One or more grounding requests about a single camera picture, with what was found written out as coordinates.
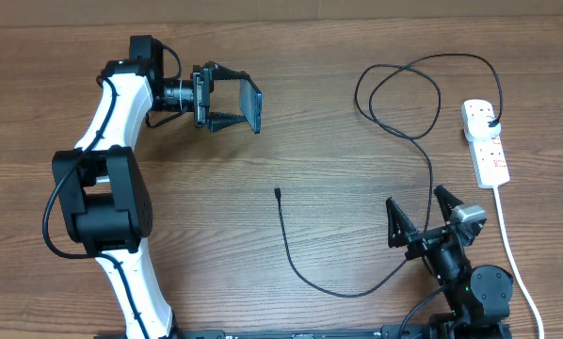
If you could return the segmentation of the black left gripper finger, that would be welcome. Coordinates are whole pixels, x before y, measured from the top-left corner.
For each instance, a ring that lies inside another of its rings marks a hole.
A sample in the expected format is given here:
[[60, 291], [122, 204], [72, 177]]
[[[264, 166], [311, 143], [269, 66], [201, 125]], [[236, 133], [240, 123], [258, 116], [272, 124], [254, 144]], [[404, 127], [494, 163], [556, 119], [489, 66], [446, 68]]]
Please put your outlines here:
[[211, 112], [207, 119], [207, 125], [211, 132], [220, 131], [226, 127], [246, 122], [247, 119], [243, 115], [235, 115], [223, 112]]
[[214, 61], [209, 61], [207, 63], [207, 68], [210, 69], [210, 78], [213, 81], [218, 80], [242, 80], [242, 79], [249, 79], [250, 75], [245, 71], [235, 71], [229, 69], [225, 66], [222, 66], [219, 63]]

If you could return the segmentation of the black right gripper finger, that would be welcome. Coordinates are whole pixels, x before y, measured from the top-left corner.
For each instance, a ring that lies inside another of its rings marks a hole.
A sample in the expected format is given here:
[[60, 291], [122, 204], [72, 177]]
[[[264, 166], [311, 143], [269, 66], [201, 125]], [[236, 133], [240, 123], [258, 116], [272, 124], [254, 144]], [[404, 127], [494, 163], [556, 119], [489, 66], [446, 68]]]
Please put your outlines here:
[[409, 217], [393, 198], [386, 200], [388, 217], [388, 245], [390, 248], [407, 246], [410, 239], [418, 234]]
[[443, 219], [449, 220], [453, 210], [457, 206], [462, 205], [462, 200], [458, 199], [442, 185], [436, 186], [433, 193], [441, 207]]

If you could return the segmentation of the blue Galaxy smartphone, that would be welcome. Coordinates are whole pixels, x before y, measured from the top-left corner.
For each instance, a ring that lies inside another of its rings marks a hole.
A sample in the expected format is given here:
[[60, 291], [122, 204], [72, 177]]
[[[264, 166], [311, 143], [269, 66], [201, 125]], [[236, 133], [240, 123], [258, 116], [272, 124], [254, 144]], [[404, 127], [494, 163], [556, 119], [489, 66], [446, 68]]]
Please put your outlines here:
[[261, 132], [263, 94], [249, 77], [240, 80], [239, 104], [254, 134]]

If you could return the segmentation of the white charger plug adapter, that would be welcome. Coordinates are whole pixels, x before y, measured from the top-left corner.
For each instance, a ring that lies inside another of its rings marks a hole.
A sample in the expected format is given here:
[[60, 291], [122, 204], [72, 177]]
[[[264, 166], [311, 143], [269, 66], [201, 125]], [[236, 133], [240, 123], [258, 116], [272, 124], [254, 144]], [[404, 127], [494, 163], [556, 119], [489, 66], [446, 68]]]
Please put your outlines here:
[[465, 113], [463, 115], [463, 122], [466, 139], [474, 142], [498, 137], [501, 134], [502, 126], [500, 123], [491, 126], [491, 123], [494, 121], [495, 117], [491, 112], [476, 111], [475, 113]]

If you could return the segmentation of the white power strip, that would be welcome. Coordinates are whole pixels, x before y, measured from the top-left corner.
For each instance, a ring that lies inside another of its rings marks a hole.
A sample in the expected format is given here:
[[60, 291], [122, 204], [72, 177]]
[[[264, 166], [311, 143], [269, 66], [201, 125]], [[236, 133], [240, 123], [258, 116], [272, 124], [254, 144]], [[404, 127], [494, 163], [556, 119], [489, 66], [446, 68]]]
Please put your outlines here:
[[[491, 112], [495, 117], [490, 102], [471, 99], [465, 101], [461, 106], [462, 119], [465, 113], [475, 113], [476, 111]], [[468, 144], [478, 187], [494, 188], [510, 181], [500, 135], [474, 142], [468, 141]]]

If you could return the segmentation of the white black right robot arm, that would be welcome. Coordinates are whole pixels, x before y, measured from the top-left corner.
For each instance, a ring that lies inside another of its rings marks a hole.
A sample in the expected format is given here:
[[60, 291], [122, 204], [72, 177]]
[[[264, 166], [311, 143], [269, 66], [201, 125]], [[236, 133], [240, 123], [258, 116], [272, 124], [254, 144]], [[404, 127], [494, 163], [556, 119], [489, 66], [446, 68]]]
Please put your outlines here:
[[[499, 266], [471, 266], [465, 249], [487, 221], [478, 204], [465, 203], [443, 186], [434, 189], [445, 224], [420, 232], [397, 202], [386, 200], [388, 245], [407, 249], [408, 261], [424, 258], [439, 289], [422, 300], [399, 325], [380, 328], [383, 338], [509, 338], [513, 276]], [[424, 325], [409, 323], [431, 299], [444, 295], [450, 311], [432, 315]]]

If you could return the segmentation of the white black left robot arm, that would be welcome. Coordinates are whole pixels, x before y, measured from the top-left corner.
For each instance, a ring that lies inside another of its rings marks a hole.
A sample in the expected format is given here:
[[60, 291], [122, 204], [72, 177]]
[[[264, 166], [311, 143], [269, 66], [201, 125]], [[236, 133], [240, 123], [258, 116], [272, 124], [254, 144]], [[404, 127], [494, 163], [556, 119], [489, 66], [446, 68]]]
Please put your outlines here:
[[83, 245], [81, 259], [105, 272], [125, 320], [124, 338], [179, 338], [182, 332], [157, 281], [149, 251], [153, 206], [135, 148], [153, 112], [173, 119], [186, 112], [211, 132], [246, 122], [261, 130], [263, 95], [250, 75], [214, 61], [195, 66], [189, 79], [164, 74], [169, 47], [151, 35], [133, 36], [129, 56], [110, 60], [97, 77], [103, 90], [87, 132], [68, 151], [55, 153], [56, 186], [42, 217], [42, 236], [55, 255], [49, 217], [58, 202], [70, 239]]

